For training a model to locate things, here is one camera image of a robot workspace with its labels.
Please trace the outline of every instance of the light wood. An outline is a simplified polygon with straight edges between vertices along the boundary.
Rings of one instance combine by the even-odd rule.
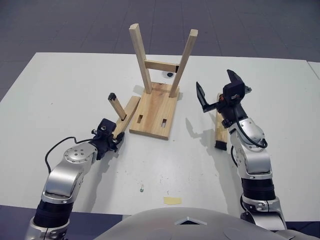
[[[128,104],[125,106],[124,111],[126,114],[126,117],[124,120],[121,120],[121,118],[116,121],[116,128],[113,131],[113,136],[116,138],[119,133],[122,133],[126,130],[126,127],[128,126],[131,118],[133,117],[137,106],[139,104],[140,97],[139,96],[132,96],[128,102]]]
[[[123,107],[121,106],[117,96],[113,93],[114,95],[114,99],[112,98],[108,98],[109,102],[111,103],[112,107],[114,108],[114,110],[116,111],[116,113],[118,114],[119,118],[121,120],[124,120],[126,118],[126,113],[125,110],[123,109]]]
[[[178,97],[169,97],[171,87],[170,84],[152,82],[151,94],[143,93],[141,97],[132,119],[130,133],[169,139],[178,100]]]
[[[134,51],[136,54],[136,58],[138,60],[139,68],[142,75],[142,80],[144,84],[144,89],[147,94],[150,94],[152,91],[152,85],[150,80],[149,70],[146,68],[145,60],[146,60],[146,52],[144,43],[142,41],[141,32],[139,28],[139,24],[132,24],[129,28],[132,44],[134,47]]]
[[[179,68],[179,64],[166,63],[161,61],[144,60],[144,64],[147,69],[155,69],[171,73],[176,73]]]
[[[219,101],[219,97],[222,93],[218,93],[218,95],[216,96],[216,101]],[[224,118],[222,117],[222,115],[216,110],[216,114],[215,114],[215,141],[220,141],[223,143],[227,143],[228,142],[228,129],[226,129],[223,125],[222,125],[222,121],[224,120]]]
[[[185,70],[185,67],[187,65],[189,56],[190,56],[190,54],[192,52],[192,49],[193,49],[193,47],[195,45],[197,36],[198,36],[198,30],[191,29],[189,37],[188,37],[188,40],[186,42],[186,45],[185,45],[185,48],[184,48],[184,51],[183,51],[183,54],[182,54],[182,58],[181,58],[181,61],[180,61],[180,64],[179,64],[178,72],[176,73],[176,75],[174,77],[174,81],[173,81],[173,84],[172,84],[172,87],[171,87],[171,90],[170,90],[170,94],[169,94],[170,98],[175,98],[178,95],[177,88],[178,88],[180,79],[182,77],[182,74],[183,74],[183,72]]]

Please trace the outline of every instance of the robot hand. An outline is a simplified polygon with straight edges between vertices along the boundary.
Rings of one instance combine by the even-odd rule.
[[[238,168],[243,188],[240,202],[245,212],[241,218],[268,230],[285,230],[286,222],[272,181],[265,134],[241,106],[241,100],[251,92],[251,88],[234,71],[227,70],[227,73],[231,83],[224,86],[218,102],[208,104],[198,82],[196,92],[203,112],[216,109],[224,119],[223,126],[230,133],[231,157]]]
[[[102,159],[106,152],[116,152],[117,145],[124,138],[124,132],[114,138],[112,132],[115,129],[116,124],[104,118],[97,130],[92,130],[95,135],[93,139],[89,139],[89,142],[75,141],[81,144],[66,150],[62,161],[52,171],[48,167],[49,176],[36,214],[30,220],[26,240],[65,240],[69,216],[84,176],[90,171],[91,165]]]

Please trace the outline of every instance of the rectangular slot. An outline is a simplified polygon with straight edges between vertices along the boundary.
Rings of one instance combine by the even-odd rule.
[[[141,119],[142,119],[143,115],[139,115],[138,117],[138,121],[136,121],[138,124],[141,123]]]
[[[167,119],[162,119],[161,127],[165,128],[167,123]]]

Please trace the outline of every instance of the silver robot arm segment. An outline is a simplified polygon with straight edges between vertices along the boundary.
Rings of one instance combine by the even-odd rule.
[[[73,203],[77,199],[84,176],[96,159],[96,147],[87,142],[64,152],[62,161],[46,180],[39,204],[42,209],[38,214],[38,207],[37,214],[30,220],[26,240],[60,240],[65,237]]]
[[[251,118],[243,119],[239,124],[250,139],[262,144],[265,134]],[[248,141],[237,123],[228,130],[243,187],[241,202],[245,213],[241,218],[271,231],[287,229],[280,200],[274,192],[270,155],[265,148]]]

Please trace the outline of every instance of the sticky note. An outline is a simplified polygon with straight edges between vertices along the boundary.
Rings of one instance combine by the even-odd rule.
[[[170,197],[170,196],[165,196],[163,197],[164,199],[164,204],[168,205],[176,205],[176,204],[181,204],[181,197]]]

